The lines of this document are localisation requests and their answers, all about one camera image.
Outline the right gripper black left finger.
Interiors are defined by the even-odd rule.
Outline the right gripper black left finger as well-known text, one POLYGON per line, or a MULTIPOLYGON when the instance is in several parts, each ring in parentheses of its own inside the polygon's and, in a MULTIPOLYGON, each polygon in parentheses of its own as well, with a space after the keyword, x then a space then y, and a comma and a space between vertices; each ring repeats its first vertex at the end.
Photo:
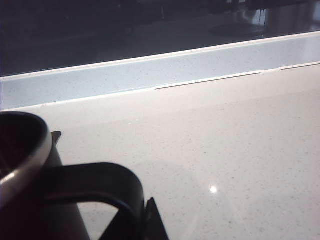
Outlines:
POLYGON ((120 208, 100 240, 138 240, 140 238, 140 208, 120 208))

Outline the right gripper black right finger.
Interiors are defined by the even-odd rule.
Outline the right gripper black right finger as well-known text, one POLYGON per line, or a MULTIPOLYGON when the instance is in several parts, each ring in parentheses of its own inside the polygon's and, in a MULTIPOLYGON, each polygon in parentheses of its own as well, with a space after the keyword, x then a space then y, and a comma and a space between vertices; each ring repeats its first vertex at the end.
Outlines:
POLYGON ((153 197, 147 201, 145 208, 145 239, 169 240, 156 201, 153 197))

